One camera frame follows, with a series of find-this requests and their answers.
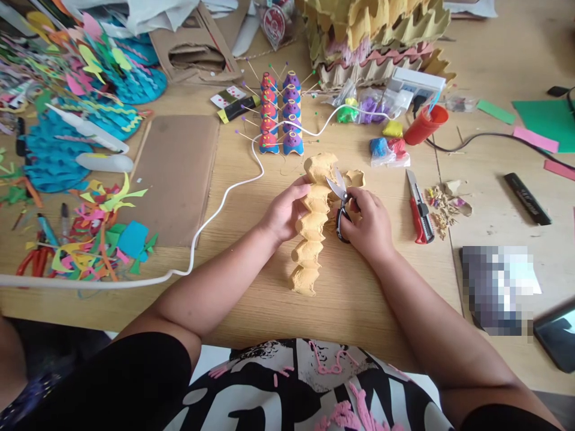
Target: glue bottle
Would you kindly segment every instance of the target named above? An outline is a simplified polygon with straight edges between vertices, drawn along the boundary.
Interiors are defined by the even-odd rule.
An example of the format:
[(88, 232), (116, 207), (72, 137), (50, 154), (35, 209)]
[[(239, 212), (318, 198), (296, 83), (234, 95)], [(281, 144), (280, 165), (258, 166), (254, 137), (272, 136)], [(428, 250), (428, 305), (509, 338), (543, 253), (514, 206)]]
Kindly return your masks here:
[(82, 153), (76, 163), (91, 171), (132, 172), (134, 162), (122, 154)]
[(95, 125), (94, 123), (88, 120), (84, 120), (77, 115), (59, 110), (50, 104), (46, 104), (46, 106), (60, 115), (60, 118), (70, 126), (75, 127), (78, 133), (84, 135), (86, 138), (93, 139), (98, 144), (106, 147), (111, 151), (121, 151), (120, 154), (125, 154), (129, 151), (130, 148), (124, 142), (110, 135), (103, 128)]

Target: pen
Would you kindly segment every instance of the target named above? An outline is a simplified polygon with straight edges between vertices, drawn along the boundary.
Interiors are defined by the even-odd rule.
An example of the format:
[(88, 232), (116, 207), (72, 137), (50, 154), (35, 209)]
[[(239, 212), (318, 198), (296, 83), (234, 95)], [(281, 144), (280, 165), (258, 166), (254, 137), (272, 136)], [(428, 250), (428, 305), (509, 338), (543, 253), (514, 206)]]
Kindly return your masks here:
[(41, 213), (38, 213), (38, 223), (46, 234), (48, 242), (52, 245), (60, 246), (60, 243), (58, 242), (56, 235), (54, 235), (54, 231), (52, 230), (50, 223), (48, 223), (48, 220)]
[(70, 219), (68, 215), (68, 206), (66, 204), (62, 204), (62, 207), (60, 208), (60, 216), (62, 217), (62, 244), (67, 244), (70, 242), (68, 240)]

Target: white paper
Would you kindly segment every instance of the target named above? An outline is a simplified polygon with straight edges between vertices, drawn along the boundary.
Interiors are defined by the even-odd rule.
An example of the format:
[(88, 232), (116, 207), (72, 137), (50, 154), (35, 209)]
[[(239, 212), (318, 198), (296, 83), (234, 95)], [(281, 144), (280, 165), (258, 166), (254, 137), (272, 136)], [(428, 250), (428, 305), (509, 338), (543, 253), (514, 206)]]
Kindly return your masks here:
[(469, 12), (483, 18), (498, 17), (497, 12), (495, 12), (495, 0), (479, 0), (477, 3), (445, 2), (443, 6), (445, 9), (449, 9), (451, 13)]

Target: cardboard box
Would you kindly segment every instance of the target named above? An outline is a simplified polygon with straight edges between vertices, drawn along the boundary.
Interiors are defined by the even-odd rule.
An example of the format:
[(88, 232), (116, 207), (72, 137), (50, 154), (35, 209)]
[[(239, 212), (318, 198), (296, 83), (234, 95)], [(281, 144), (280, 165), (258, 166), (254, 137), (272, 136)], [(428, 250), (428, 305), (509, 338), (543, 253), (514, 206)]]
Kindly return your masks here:
[[(226, 34), (230, 40), (235, 37), (233, 31), (239, 31), (246, 15), (244, 4), (245, 1), (241, 1), (236, 12), (223, 19), (222, 24), (231, 29)], [(176, 32), (157, 29), (150, 36), (171, 84), (221, 86), (242, 77), (226, 38), (202, 2)]]

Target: box cutter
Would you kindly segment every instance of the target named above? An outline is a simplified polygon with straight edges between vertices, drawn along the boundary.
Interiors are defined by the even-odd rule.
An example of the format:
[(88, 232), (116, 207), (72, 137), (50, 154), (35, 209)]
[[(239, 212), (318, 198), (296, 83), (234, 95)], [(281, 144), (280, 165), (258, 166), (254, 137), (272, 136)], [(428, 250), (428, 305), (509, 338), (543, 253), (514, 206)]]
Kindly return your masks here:
[(409, 169), (406, 169), (405, 173), (407, 174), (409, 189), (411, 190), (411, 211), (413, 213), (415, 232), (417, 233), (415, 242), (418, 244), (429, 244), (435, 239), (433, 226), (431, 226), (431, 220), (429, 219), (429, 208), (423, 201), (414, 173)]

